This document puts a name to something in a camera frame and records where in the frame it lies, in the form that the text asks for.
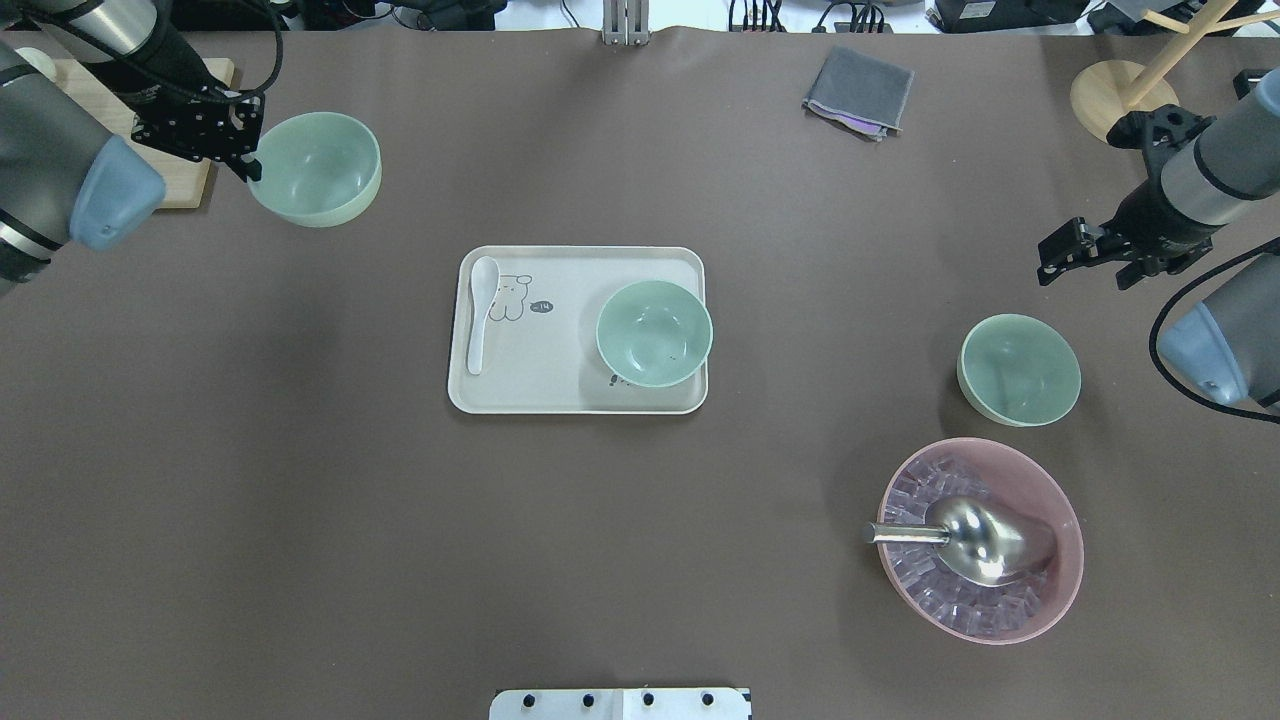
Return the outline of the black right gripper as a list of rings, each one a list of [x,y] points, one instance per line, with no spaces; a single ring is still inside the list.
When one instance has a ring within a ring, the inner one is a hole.
[[[1039,286],[1080,266],[1124,263],[1116,284],[1128,290],[1146,277],[1179,274],[1203,258],[1226,223],[1226,184],[1210,169],[1202,142],[1216,133],[1216,120],[1178,105],[1117,119],[1105,140],[1140,151],[1147,178],[1110,220],[1092,225],[1075,217],[1038,242]]]

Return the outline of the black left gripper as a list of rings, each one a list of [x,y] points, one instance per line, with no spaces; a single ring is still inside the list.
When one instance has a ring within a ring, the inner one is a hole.
[[[133,142],[189,161],[236,167],[244,183],[261,181],[262,165],[253,154],[265,119],[262,97],[210,102],[160,88],[155,100],[133,109]]]

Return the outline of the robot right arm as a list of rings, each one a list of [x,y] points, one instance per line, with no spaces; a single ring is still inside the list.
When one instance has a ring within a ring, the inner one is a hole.
[[[1140,151],[1146,181],[1092,225],[1075,217],[1039,242],[1038,282],[1119,263],[1120,290],[1176,275],[1204,258],[1213,236],[1277,193],[1279,73],[1261,76],[1221,117],[1175,104],[1129,111],[1108,145]],[[1277,241],[1270,240],[1183,286],[1148,336],[1157,373],[1217,413],[1277,421]]]

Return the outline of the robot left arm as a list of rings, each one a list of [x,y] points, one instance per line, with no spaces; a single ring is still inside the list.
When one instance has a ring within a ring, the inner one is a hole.
[[[27,20],[134,114],[111,132],[10,46],[3,47],[3,291],[32,281],[69,242],[108,249],[160,206],[163,177],[145,146],[187,161],[262,174],[256,149],[265,79],[234,91],[170,20],[168,1],[5,1],[3,27]]]

